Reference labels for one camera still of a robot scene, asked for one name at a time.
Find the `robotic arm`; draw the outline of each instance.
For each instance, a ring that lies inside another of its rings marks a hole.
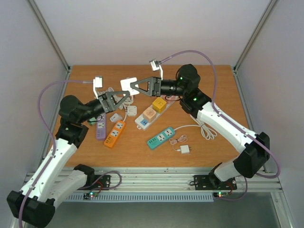
[[[102,86],[94,83],[94,91],[96,87]],[[18,218],[21,211],[23,221],[35,227],[44,228],[53,218],[56,208],[70,194],[94,182],[94,169],[80,164],[67,178],[53,186],[65,163],[76,152],[86,136],[88,128],[82,123],[92,117],[97,118],[116,110],[130,96],[130,93],[120,91],[106,92],[101,96],[95,93],[95,95],[97,99],[86,104],[81,103],[73,95],[68,95],[61,100],[56,151],[53,152],[51,148],[30,181],[19,192],[11,191],[8,195],[7,202],[14,217]],[[124,95],[124,97],[116,102],[113,95]]]
[[[156,60],[150,63],[154,71],[161,67]],[[252,138],[269,148],[268,135],[263,132],[256,134],[254,131],[245,128],[220,110],[216,104],[214,104],[215,110],[211,98],[198,88],[199,82],[200,76],[196,68],[188,64],[183,65],[178,70],[176,80],[149,77],[133,82],[130,86],[132,89],[148,96],[179,96],[181,98],[180,105],[186,113],[213,127],[240,153],[237,158],[218,164],[209,173],[209,180],[214,189],[217,189],[221,182],[236,176],[242,175],[252,178],[270,157],[269,153]],[[140,83],[147,83],[147,89],[141,89],[138,86]]]

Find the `yellow power strip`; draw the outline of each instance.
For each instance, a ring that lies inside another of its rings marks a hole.
[[[106,138],[104,145],[109,148],[113,148],[118,138],[123,133],[124,128],[125,128],[125,122],[121,120],[117,121],[115,126],[111,130],[111,133]]]

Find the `ventilation grille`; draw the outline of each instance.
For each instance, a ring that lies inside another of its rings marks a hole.
[[[212,193],[100,193],[97,197],[84,199],[83,193],[74,193],[67,202],[213,202]]]

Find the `wooden table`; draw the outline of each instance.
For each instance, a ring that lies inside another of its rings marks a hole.
[[[163,66],[164,78],[174,79],[180,66]],[[196,66],[201,77],[200,89],[208,96],[212,96],[214,76],[210,66]],[[247,126],[243,107],[239,98],[238,89],[230,66],[217,66],[218,92],[217,105],[240,124]],[[150,66],[73,66],[70,79],[93,80],[95,76],[104,77],[104,89],[112,87],[115,91],[121,90],[120,80],[127,77],[144,79],[150,76],[159,76],[159,72],[153,72]],[[80,101],[86,103],[94,99],[92,84],[69,83],[65,95],[75,95]],[[143,94],[136,95],[134,105],[137,106],[137,116],[150,106],[155,97]],[[118,110],[124,117],[124,110]],[[114,113],[107,115],[107,133],[114,126],[109,118]],[[77,152],[66,163],[66,166],[85,164],[96,167],[213,167],[219,162],[226,162],[237,156],[233,146],[221,135],[215,140],[207,141],[200,134],[198,127],[185,127],[176,131],[174,138],[186,134],[188,144],[191,147],[190,154],[181,154],[174,151],[169,142],[155,150],[150,150],[147,141],[171,126],[195,124],[186,114],[179,102],[175,102],[162,116],[146,131],[136,128],[136,117],[127,117],[126,129],[113,149],[104,146],[104,142],[95,137],[96,125],[89,126],[85,140]],[[59,127],[59,118],[55,132]]]

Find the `metal rod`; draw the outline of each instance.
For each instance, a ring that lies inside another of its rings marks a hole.
[[[279,2],[279,0],[270,0],[269,4],[267,5],[260,21],[258,22],[255,30],[253,31],[248,43],[245,46],[245,49],[243,50],[241,56],[239,57],[236,66],[234,67],[236,70],[238,70],[244,61],[245,57],[247,56],[249,50],[251,49],[252,45],[254,44],[258,34],[262,30],[263,26],[265,25],[267,19],[269,18],[270,14],[272,13],[273,9],[275,8],[276,4]]]
[[[44,32],[46,33],[47,38],[49,39],[49,41],[51,42],[51,44],[52,44],[53,48],[55,49],[57,55],[59,56],[63,66],[66,69],[66,72],[68,72],[69,71],[69,65],[67,64],[67,61],[66,61],[65,57],[63,56],[57,42],[55,41],[55,38],[53,37],[53,35],[51,33],[51,30],[49,29],[46,21],[44,20],[36,2],[34,0],[27,0],[27,1],[29,3],[30,7],[32,8],[34,14],[36,15],[36,17],[37,17],[40,25],[42,26]]]

